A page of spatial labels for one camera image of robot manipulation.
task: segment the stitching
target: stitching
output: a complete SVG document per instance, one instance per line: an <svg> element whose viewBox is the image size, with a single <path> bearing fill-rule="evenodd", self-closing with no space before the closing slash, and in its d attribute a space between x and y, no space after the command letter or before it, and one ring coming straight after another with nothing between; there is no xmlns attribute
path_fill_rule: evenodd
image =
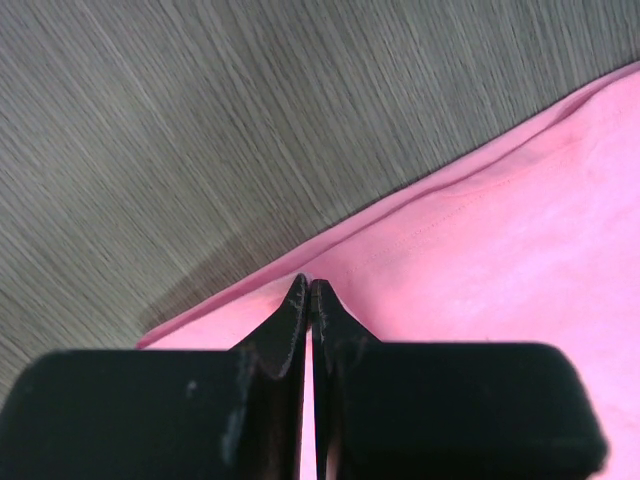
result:
<svg viewBox="0 0 640 480"><path fill-rule="evenodd" d="M572 147L573 145L575 145L576 143L579 143L583 140L583 138L579 138L574 140L571 143L566 144L561 150L555 152L556 155L557 154L562 154L564 151L566 151L567 149L569 149L569 147ZM430 223L427 226L424 227L420 227L417 230L414 230L413 232L411 232L410 234L404 236L402 239L396 241L393 245L385 248L384 250L378 251L377 253L367 257L366 260L362 261L361 263L359 263L358 265L344 271L343 274L341 274L336 281L342 281L344 280L345 277L347 277L348 275L353 274L354 272L357 272L358 270L361 270L362 268L370 265L371 263L373 263L377 258L384 256L386 254L388 254L389 252L398 250L398 248L400 248L402 245L406 244L407 242L409 242L411 239L415 238L416 236L420 235L420 234L424 234L430 230L432 230L433 228L437 227L438 225L441 225L442 223L446 222L447 220L449 220L450 218L457 216L461 211L467 209L469 206L473 205L474 203L476 203L478 200L484 198L489 190L493 190L494 188L499 188L505 185L508 185L510 183L512 183L515 180L518 180L522 177L524 177L527 174L531 174L532 172L538 170L540 172L548 172L548 171L552 171L554 169L557 169L561 166L566 165L567 163L569 163L570 160L568 159L561 159L558 162L554 162L553 164L547 165L546 168L544 169L536 169L535 166L528 168L526 171L524 172L520 172L518 174L515 174L511 177L509 177L508 179L502 180L501 182L498 182L494 185L491 185L490 187L487 187L479 192L472 192L472 193L468 193L468 194L463 194L463 195L453 195L450 196L448 198L460 198L460 197L464 197L465 195L473 195L473 198L471 200L469 200L467 203L465 203L464 205L461 205L460 207L456 208L453 212L445 215L444 217L441 217L440 219L436 220L435 222ZM423 220L425 220L427 218L427 215L423 215L422 217L420 217L418 219L418 222L421 222ZM411 247L407 248L407 249L403 249L398 251L398 253L406 253L406 252L410 252L412 250L415 250L418 247L421 247L423 245L425 245L426 243L428 243L426 240L419 242L417 244L412 245ZM387 262L381 263L379 266L385 266L388 265L389 263L393 262L394 260L391 259Z"/></svg>

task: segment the black plastic piece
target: black plastic piece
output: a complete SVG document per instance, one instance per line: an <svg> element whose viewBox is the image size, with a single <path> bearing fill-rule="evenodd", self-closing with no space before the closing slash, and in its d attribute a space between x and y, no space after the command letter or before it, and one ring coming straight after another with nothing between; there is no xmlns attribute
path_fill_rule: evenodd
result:
<svg viewBox="0 0 640 480"><path fill-rule="evenodd" d="M233 351L43 357L0 415L0 479L297 478L306 296Z"/></svg>
<svg viewBox="0 0 640 480"><path fill-rule="evenodd" d="M227 352L37 361L0 414L0 480L298 478L309 321L319 480L579 480L602 466L606 442L558 350L383 343L328 282L298 276Z"/></svg>
<svg viewBox="0 0 640 480"><path fill-rule="evenodd" d="M546 345L343 345L331 386L328 478L578 480L607 451Z"/></svg>
<svg viewBox="0 0 640 480"><path fill-rule="evenodd" d="M347 344L365 346L380 343L369 330L353 318L342 306L326 280L311 282L309 322L313 336L313 385L316 432L316 465L319 480L327 474L327 460L332 424L332 385L335 358Z"/></svg>

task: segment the black object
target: black object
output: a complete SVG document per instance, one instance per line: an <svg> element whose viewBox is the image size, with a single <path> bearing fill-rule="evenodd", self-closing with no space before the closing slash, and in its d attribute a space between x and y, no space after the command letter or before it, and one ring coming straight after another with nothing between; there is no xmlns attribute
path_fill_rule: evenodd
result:
<svg viewBox="0 0 640 480"><path fill-rule="evenodd" d="M1 480L298 476L307 282L228 352L77 351L25 370Z"/></svg>
<svg viewBox="0 0 640 480"><path fill-rule="evenodd" d="M318 478L585 479L606 443L540 344L387 344L298 276L228 352L55 353L0 414L0 480L298 477L312 324Z"/></svg>

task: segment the pink fabric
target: pink fabric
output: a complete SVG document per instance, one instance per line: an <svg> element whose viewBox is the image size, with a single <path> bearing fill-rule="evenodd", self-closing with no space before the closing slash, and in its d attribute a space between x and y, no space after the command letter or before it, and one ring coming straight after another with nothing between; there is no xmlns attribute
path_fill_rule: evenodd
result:
<svg viewBox="0 0 640 480"><path fill-rule="evenodd" d="M328 279L382 339L558 346L611 443L601 476L639 478L639 133L633 64L311 239L139 346L230 347L302 271ZM315 477L310 386L304 479Z"/></svg>

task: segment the gray wooden surface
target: gray wooden surface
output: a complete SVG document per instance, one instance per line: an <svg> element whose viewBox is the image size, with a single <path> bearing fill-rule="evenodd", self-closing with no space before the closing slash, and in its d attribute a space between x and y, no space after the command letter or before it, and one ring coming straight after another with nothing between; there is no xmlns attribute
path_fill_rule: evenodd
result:
<svg viewBox="0 0 640 480"><path fill-rule="evenodd" d="M638 0L6 0L0 399L640 55Z"/></svg>

